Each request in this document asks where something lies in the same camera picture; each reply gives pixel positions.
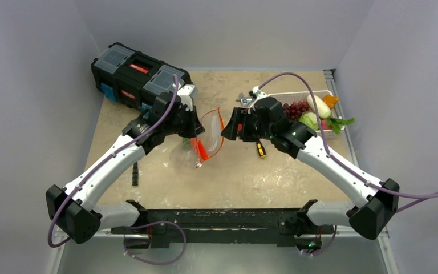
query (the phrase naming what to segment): yellow and black screwdriver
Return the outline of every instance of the yellow and black screwdriver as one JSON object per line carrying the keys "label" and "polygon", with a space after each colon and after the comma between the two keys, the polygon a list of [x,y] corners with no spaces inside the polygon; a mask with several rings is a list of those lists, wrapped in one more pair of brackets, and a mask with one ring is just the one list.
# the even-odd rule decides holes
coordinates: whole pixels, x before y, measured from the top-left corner
{"label": "yellow and black screwdriver", "polygon": [[260,140],[256,141],[256,149],[258,150],[258,154],[261,157],[261,159],[266,158],[266,150],[264,149],[264,146]]}

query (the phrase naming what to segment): white wall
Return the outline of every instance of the white wall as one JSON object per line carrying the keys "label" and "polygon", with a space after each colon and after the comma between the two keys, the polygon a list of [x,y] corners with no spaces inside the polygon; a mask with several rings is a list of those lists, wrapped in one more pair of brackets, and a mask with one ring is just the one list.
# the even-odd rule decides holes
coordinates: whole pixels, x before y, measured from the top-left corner
{"label": "white wall", "polygon": [[[360,165],[401,191],[437,191],[438,1],[375,1],[335,79]],[[438,199],[388,228],[403,273],[438,273]]]}
{"label": "white wall", "polygon": [[83,171],[102,96],[73,1],[0,1],[0,273],[43,273],[44,193]]}
{"label": "white wall", "polygon": [[336,67],[373,0],[76,0],[98,46],[190,69]]}

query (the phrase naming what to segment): bunch of red grapes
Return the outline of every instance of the bunch of red grapes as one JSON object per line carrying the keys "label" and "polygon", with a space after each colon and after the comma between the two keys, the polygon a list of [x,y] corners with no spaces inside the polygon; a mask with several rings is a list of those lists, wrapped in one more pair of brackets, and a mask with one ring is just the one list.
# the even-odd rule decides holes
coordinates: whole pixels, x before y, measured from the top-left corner
{"label": "bunch of red grapes", "polygon": [[288,119],[290,120],[298,120],[303,113],[310,110],[310,106],[308,106],[308,102],[305,100],[301,100],[298,102],[294,102],[293,104],[284,104],[283,112],[286,114]]}

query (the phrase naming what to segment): basket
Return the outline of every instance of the basket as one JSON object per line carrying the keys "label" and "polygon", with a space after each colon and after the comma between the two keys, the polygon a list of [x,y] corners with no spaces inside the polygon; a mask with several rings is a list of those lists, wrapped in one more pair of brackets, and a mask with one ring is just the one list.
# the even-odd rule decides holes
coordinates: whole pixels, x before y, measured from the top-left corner
{"label": "basket", "polygon": [[[313,94],[320,98],[325,97],[325,95],[327,94],[333,95],[329,90],[316,90],[313,91]],[[287,93],[271,93],[269,94],[269,97],[273,97],[274,99],[278,100],[282,104],[292,104],[293,102],[306,99],[308,95],[310,95],[308,91],[299,91],[299,92],[287,92]],[[338,116],[338,114],[336,113],[336,109],[331,110],[331,116],[333,118],[339,118],[339,119],[342,118],[341,116]],[[333,130],[323,130],[323,131],[325,132],[326,138],[332,138],[337,136],[337,134],[334,133]],[[317,130],[317,134],[321,136],[321,132],[319,130]]]}

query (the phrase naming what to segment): plastic bag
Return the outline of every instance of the plastic bag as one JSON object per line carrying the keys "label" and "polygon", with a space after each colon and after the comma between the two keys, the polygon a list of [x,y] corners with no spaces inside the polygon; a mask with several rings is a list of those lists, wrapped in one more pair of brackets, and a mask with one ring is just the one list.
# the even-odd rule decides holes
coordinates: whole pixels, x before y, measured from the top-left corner
{"label": "plastic bag", "polygon": [[192,139],[183,139],[172,152],[171,163],[181,167],[199,168],[221,150],[224,138],[221,131],[224,122],[220,109],[211,110],[200,119],[205,132]]}

